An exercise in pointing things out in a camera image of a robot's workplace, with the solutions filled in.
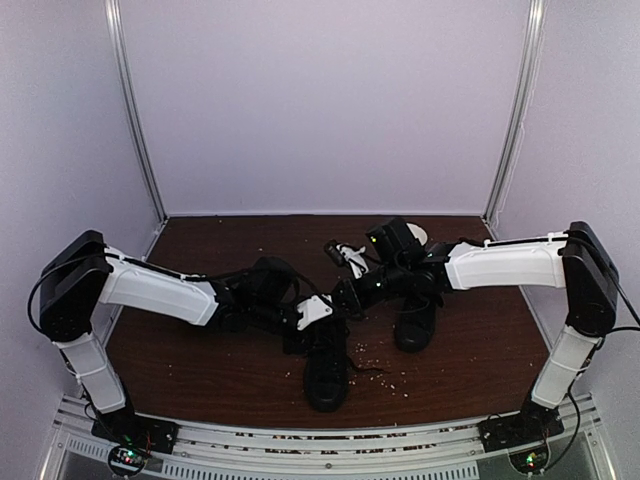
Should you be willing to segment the black canvas shoe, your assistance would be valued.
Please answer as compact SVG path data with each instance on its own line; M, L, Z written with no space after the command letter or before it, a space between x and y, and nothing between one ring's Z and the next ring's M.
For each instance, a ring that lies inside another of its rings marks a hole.
M437 296L407 296L394 326L396 347L405 353L417 353L431 342L436 326Z
M347 398L349 372L388 374L378 367L356 365L347 352L350 330L343 317L315 322L303 332L306 365L303 391L310 406L320 413L337 411Z

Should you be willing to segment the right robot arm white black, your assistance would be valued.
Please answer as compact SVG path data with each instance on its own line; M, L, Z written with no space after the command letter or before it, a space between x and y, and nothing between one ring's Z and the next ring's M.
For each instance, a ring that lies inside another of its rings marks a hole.
M565 290L565 324L520 411L479 426L491 440L513 436L530 442L552 432L559 404L596 348L614 332L618 302L628 300L592 228L576 221L541 237L428 244L422 228L395 217L370 229L367 237L378 256L375 269L361 249L336 241L325 245L333 262L351 267L354 275L334 288L332 298L351 315L387 299L404 299L394 337L407 353L421 351L432 339L445 293L502 286Z

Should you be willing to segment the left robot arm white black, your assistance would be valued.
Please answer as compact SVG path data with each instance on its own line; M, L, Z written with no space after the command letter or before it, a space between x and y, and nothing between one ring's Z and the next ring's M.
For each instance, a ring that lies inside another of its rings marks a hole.
M87 230L42 270L26 303L31 326L47 337L88 394L97 421L123 444L145 433L123 381L91 318L97 305L119 305L172 317L196 327L231 329L253 320L297 335L331 316L335 308L306 279L276 257L221 275L185 274L130 257Z

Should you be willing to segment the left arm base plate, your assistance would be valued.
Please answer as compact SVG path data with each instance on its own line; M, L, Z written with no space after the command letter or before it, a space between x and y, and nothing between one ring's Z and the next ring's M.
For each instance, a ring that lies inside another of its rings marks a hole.
M125 420L106 420L99 416L93 423L91 434L139 451L171 454L178 430L175 422L135 414Z

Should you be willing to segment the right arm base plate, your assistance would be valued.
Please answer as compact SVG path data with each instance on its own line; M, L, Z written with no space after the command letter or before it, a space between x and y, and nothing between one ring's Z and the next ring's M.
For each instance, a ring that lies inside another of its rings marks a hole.
M522 413L487 418L479 422L477 428L485 452L542 442L565 431L557 415L540 417Z

